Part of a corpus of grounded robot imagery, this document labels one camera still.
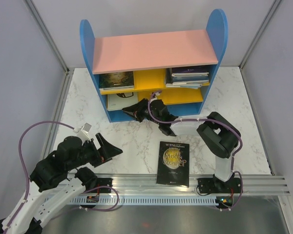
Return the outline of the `purple Robinson Crusoe book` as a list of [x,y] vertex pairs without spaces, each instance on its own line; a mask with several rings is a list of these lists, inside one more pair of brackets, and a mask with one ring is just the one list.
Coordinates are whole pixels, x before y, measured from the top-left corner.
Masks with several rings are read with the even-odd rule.
[[177,68],[170,68],[170,73],[174,77],[207,76],[209,74],[209,70],[205,66],[177,67]]

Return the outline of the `dark navy book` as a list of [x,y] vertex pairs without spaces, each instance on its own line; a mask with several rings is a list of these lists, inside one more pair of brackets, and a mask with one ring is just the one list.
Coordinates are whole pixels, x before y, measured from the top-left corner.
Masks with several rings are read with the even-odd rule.
[[208,82],[208,76],[171,77],[172,82]]

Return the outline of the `green forest cover book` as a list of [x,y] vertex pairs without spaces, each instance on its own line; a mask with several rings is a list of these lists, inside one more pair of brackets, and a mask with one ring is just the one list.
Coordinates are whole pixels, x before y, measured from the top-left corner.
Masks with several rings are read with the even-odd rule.
[[134,88],[133,72],[116,72],[99,75],[100,90]]

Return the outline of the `black W.S. book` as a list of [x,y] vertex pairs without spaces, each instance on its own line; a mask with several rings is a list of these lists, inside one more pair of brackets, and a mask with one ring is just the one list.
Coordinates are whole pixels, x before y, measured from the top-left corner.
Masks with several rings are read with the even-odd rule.
[[189,187],[189,144],[160,142],[156,183]]

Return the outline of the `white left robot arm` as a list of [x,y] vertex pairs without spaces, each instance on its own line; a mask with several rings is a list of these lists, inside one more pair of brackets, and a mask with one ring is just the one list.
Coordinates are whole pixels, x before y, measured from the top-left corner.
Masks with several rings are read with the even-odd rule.
[[0,220],[0,234],[40,234],[71,199],[105,188],[86,164],[98,167],[123,151],[100,133],[96,138],[99,148],[87,136],[68,136],[39,161],[29,176],[24,198],[7,218]]

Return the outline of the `teal ocean cover book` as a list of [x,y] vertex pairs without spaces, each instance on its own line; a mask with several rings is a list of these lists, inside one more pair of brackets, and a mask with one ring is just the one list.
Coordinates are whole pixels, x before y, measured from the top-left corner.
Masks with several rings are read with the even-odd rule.
[[178,88],[178,87],[184,87],[186,88],[186,86],[188,85],[194,85],[194,84],[202,84],[202,86],[204,85],[209,85],[209,82],[203,82],[203,83],[187,83],[187,82],[174,82],[174,83],[167,83],[166,87],[167,88]]

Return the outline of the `yellow book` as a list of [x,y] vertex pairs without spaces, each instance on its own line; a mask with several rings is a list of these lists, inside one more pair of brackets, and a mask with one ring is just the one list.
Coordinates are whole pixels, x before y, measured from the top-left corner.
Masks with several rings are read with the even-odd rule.
[[101,95],[117,94],[117,93],[128,93],[134,92],[134,87],[119,88],[119,89],[99,89]]

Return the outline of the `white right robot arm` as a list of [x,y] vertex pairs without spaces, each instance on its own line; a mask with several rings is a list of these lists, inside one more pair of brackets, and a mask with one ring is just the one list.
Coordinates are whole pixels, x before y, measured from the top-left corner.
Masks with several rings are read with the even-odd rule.
[[200,136],[215,155],[216,169],[211,178],[198,179],[198,193],[237,194],[243,191],[242,178],[235,177],[234,156],[241,150],[243,142],[240,132],[218,112],[211,112],[206,118],[185,119],[172,115],[160,99],[142,99],[125,107],[122,111],[138,122],[147,119],[158,124],[166,136]]

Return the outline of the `grey book with letter G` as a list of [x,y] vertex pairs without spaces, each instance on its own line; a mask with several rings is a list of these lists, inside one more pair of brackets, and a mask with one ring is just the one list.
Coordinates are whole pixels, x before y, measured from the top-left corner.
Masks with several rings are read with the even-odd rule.
[[116,111],[125,107],[132,106],[138,102],[136,92],[117,93],[107,95],[107,110]]

